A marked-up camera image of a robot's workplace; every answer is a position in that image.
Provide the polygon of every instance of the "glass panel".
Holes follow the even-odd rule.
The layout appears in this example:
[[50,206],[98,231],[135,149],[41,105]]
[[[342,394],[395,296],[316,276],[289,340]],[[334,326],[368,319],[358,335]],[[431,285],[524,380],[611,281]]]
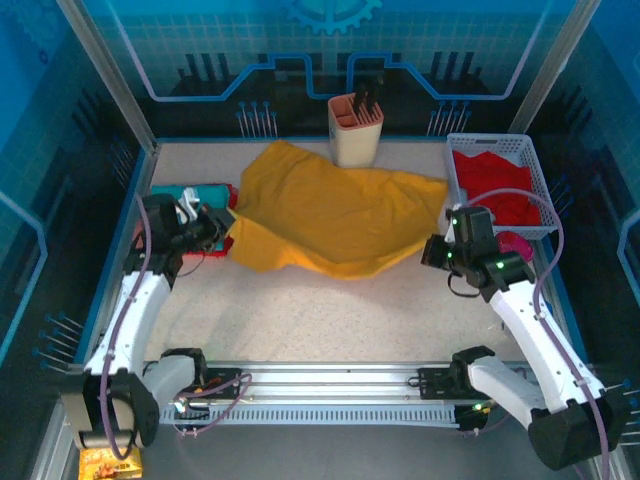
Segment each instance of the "glass panel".
[[55,2],[0,2],[0,38],[0,465],[14,479],[31,473],[140,149]]
[[629,392],[640,388],[639,20],[633,0],[602,1],[529,132],[564,222],[561,273],[589,360]]
[[86,3],[157,136],[264,137],[379,75],[387,134],[504,132],[574,2]]

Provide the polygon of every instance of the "pen holder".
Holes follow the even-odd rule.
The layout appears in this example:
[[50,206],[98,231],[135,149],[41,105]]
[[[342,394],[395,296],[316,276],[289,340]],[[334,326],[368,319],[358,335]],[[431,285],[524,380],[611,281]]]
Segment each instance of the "pen holder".
[[370,167],[376,157],[384,115],[377,103],[369,114],[364,102],[356,115],[354,99],[355,93],[349,93],[329,100],[331,156],[339,167]]

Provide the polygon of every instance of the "red cloth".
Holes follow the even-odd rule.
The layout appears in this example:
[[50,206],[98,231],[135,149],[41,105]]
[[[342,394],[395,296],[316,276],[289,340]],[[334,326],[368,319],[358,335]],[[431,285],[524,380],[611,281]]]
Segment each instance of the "red cloth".
[[[510,161],[485,152],[467,157],[453,152],[460,188],[469,200],[496,188],[519,188],[531,192],[531,171],[516,167]],[[495,215],[495,225],[540,225],[540,212],[523,195],[501,194],[486,198],[475,205],[487,207]]]

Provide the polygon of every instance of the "enclosure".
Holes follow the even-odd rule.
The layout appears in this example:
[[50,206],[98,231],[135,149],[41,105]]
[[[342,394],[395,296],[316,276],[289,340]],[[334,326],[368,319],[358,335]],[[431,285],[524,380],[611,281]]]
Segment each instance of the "enclosure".
[[[113,315],[136,194],[241,189],[276,139],[329,158],[327,101],[377,78],[377,168],[447,180],[449,134],[531,137],[566,235],[545,300],[581,361],[605,385],[626,380],[637,407],[639,20],[633,0],[0,0],[3,478],[77,475],[57,387]],[[446,207],[452,191],[449,179]],[[547,233],[531,240],[537,274],[558,248]],[[419,408],[407,372],[475,345],[530,371],[491,306],[453,301],[447,274],[420,258],[344,281],[185,256],[192,273],[145,360],[202,348],[259,372],[251,398],[272,413]],[[315,382],[298,379],[309,372]],[[513,420],[477,439],[382,420],[236,420],[186,447],[161,425],[145,478],[578,478],[546,469]],[[634,478],[636,423],[612,478]],[[598,459],[580,469],[600,478]]]

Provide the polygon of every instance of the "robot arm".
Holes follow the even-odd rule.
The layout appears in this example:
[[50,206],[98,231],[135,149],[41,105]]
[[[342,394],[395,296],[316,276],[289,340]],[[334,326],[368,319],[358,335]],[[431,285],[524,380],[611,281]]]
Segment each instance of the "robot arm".
[[148,446],[157,431],[159,405],[166,405],[186,387],[202,383],[206,362],[197,349],[165,352],[143,378],[148,340],[182,267],[182,255],[215,245],[233,224],[226,209],[205,204],[196,211],[193,203],[197,201],[192,194],[183,195],[181,204],[171,195],[151,195],[144,200],[151,227],[147,270],[141,272],[144,249],[134,244],[125,260],[120,297],[107,332],[84,371],[69,374],[62,389],[62,401],[80,449],[109,446],[98,408],[98,386],[116,319],[140,275],[143,280],[124,317],[108,372],[111,424],[118,446],[127,447],[131,440],[138,447]]
[[[538,380],[539,387],[510,370],[486,347],[453,356],[451,376],[462,390],[492,398],[527,429],[540,459],[560,469],[600,453],[591,409],[581,385],[536,317],[534,275],[517,253],[500,253],[488,210],[458,208],[447,212],[446,236],[432,236],[422,263],[466,277],[479,289],[513,333]],[[544,300],[541,312],[584,378],[602,413],[613,450],[629,414],[629,404],[582,363],[558,327]]]

